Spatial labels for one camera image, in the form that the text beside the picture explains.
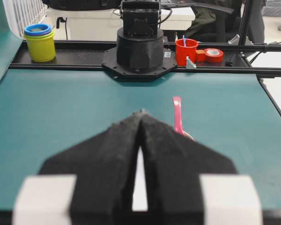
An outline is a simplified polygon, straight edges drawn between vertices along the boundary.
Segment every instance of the tape roll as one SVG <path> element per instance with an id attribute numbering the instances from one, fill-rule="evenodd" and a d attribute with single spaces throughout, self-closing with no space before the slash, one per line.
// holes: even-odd
<path id="1" fill-rule="evenodd" d="M 222 62 L 224 53 L 216 48 L 207 48 L 204 49 L 205 52 L 205 61 L 215 63 L 215 62 Z"/>

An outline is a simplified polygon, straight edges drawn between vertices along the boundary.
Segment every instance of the orange cup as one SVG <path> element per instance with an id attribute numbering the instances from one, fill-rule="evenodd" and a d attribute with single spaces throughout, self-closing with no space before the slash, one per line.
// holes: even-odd
<path id="1" fill-rule="evenodd" d="M 194 63 L 196 59 L 196 50 L 198 47 L 198 42 L 192 39 L 185 39 L 186 47 L 184 47 L 183 39 L 178 39 L 175 41 L 176 45 L 176 62 L 178 66 L 186 66 L 186 57 Z"/>

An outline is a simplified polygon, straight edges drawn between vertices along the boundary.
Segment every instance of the black pole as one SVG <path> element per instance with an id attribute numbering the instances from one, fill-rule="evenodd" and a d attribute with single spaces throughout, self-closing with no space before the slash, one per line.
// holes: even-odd
<path id="1" fill-rule="evenodd" d="M 245 45 L 245 40 L 249 30 L 250 18 L 253 10 L 253 3 L 258 0 L 246 0 L 244 5 L 244 13 L 242 22 L 239 28 L 239 43 L 238 45 Z"/>

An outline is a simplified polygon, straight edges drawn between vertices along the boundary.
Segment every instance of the pink handle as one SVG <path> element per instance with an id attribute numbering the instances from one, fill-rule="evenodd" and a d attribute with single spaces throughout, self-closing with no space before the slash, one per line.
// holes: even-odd
<path id="1" fill-rule="evenodd" d="M 181 113 L 181 98 L 178 96 L 173 97 L 173 104 L 174 104 L 174 130 L 183 135 L 183 128 L 182 128 L 182 113 Z"/>

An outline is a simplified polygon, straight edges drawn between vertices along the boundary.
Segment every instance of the black foam pad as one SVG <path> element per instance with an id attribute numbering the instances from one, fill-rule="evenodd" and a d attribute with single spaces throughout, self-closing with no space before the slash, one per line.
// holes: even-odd
<path id="1" fill-rule="evenodd" d="M 164 224 L 190 224 L 190 217 L 203 212 L 199 175 L 235 174 L 235 166 L 150 116 L 143 116 L 140 128 L 149 210 L 160 213 Z"/>

